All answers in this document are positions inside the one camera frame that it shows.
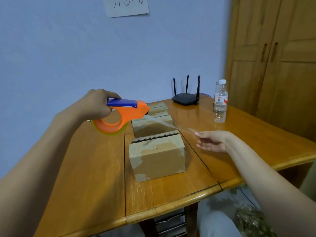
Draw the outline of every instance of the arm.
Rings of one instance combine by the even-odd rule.
[[[278,236],[313,236],[316,204],[227,131],[196,132],[199,148],[227,152]]]
[[[33,236],[51,195],[70,140],[88,119],[111,113],[103,89],[90,90],[58,113],[49,128],[18,164],[0,180],[0,236]]]

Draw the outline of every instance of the wifi router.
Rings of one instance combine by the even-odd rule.
[[[176,94],[176,81],[173,79],[174,97],[172,100],[181,105],[197,105],[200,99],[200,76],[197,78],[197,93],[196,95],[188,93],[189,75],[186,78],[185,93]]]

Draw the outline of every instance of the blue wall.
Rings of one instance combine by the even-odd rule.
[[[148,0],[109,19],[103,0],[1,0],[0,178],[89,89],[158,101],[214,94],[224,76],[230,0]]]

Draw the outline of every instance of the hand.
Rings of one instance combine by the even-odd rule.
[[[92,89],[64,111],[77,115],[82,121],[102,119],[110,115],[112,111],[112,108],[107,106],[107,98],[121,99],[121,97],[114,92],[103,89]]]
[[[228,131],[201,131],[194,134],[199,138],[197,147],[219,153],[226,153],[225,143],[232,135]]]

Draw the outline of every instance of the paper sign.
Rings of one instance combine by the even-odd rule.
[[[149,13],[147,0],[103,0],[108,18]]]

